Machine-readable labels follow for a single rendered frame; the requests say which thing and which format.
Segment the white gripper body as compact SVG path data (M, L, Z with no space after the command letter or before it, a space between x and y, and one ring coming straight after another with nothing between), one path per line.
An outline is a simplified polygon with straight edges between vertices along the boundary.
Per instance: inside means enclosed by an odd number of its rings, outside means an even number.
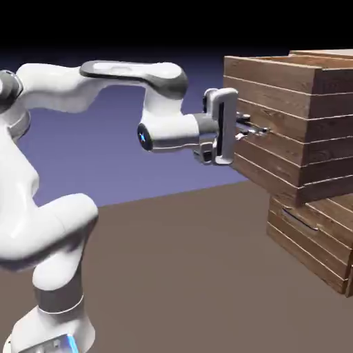
M204 93L204 110L218 124L212 144L212 163L230 165L234 160L238 91L234 88L209 88Z

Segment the brown wooden cabinet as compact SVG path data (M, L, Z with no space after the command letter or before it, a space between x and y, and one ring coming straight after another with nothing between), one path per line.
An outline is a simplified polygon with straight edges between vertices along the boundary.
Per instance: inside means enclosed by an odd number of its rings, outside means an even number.
M285 56L246 58L292 66L292 78L282 85L311 96L303 140L309 160L327 183L324 199L353 194L353 50L293 50Z

